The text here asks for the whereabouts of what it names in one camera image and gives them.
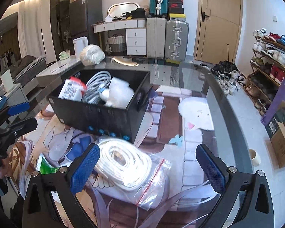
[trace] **purple bag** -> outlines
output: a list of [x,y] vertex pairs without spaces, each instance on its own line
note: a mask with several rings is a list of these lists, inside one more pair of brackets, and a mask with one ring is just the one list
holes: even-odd
[[280,88],[277,91],[277,94],[274,97],[274,100],[272,101],[269,109],[261,119],[261,122],[264,126],[270,123],[282,101],[285,101],[285,79],[282,81],[282,84],[280,85]]

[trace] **wooden door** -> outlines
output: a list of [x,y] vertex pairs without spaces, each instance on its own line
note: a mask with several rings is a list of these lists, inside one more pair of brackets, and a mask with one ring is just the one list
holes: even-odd
[[241,19],[241,0],[202,0],[196,60],[218,64],[235,56]]

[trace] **red sneaker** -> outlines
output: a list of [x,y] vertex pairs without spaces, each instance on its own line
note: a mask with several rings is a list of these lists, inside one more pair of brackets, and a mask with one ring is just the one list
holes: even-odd
[[277,66],[272,65],[271,72],[270,72],[270,78],[275,79],[277,76],[279,68]]
[[273,34],[272,32],[269,34],[269,40],[273,42],[277,42],[277,39],[280,39],[281,37],[278,34]]
[[285,79],[285,72],[282,69],[279,69],[277,72],[277,76],[274,80],[277,83],[281,84],[284,79]]

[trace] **anime printed rug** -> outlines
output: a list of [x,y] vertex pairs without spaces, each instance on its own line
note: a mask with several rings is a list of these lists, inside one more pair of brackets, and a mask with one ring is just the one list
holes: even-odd
[[[147,107],[134,146],[169,160],[172,163],[169,176],[146,211],[136,207],[110,181],[92,174],[76,197],[99,228],[195,228],[220,197],[207,181],[195,156],[196,147],[201,143],[218,156],[206,98],[178,87],[154,86],[154,89],[158,96]],[[60,123],[50,105],[36,119],[37,129],[22,136],[9,156],[12,180],[22,196],[25,196],[40,154],[53,167],[59,167],[65,165],[66,154],[74,144],[82,143],[86,138],[97,144],[99,139]],[[59,199],[54,200],[64,224],[73,227]]]

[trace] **refrigerator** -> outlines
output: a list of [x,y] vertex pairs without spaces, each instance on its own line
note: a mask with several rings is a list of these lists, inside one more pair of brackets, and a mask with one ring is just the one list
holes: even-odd
[[89,44],[99,45],[99,36],[92,24],[102,21],[102,0],[76,0],[70,3],[72,40],[87,37]]

